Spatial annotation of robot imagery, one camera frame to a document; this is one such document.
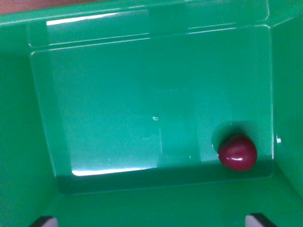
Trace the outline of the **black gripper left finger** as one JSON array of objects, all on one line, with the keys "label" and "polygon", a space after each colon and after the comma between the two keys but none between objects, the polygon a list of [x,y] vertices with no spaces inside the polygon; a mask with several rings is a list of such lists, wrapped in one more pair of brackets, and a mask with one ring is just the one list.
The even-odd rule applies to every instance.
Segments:
[{"label": "black gripper left finger", "polygon": [[40,216],[29,227],[58,227],[58,220],[52,216]]}]

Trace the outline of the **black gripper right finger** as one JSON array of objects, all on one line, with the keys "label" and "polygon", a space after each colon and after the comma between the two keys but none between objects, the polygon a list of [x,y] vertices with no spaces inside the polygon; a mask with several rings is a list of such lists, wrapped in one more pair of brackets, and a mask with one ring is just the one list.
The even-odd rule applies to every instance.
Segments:
[{"label": "black gripper right finger", "polygon": [[245,217],[245,227],[277,227],[262,213],[251,213]]}]

